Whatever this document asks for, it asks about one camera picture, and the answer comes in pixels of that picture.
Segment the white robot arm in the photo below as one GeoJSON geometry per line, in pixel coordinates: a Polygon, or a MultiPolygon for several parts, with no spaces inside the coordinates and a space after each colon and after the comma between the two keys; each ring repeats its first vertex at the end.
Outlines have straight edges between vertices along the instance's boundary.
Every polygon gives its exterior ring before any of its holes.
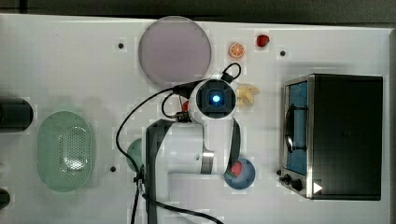
{"type": "Polygon", "coordinates": [[[206,79],[177,85],[172,92],[188,99],[188,122],[159,119],[143,137],[147,224],[192,224],[178,211],[165,209],[172,174],[224,175],[241,147],[236,85],[206,79]]]}

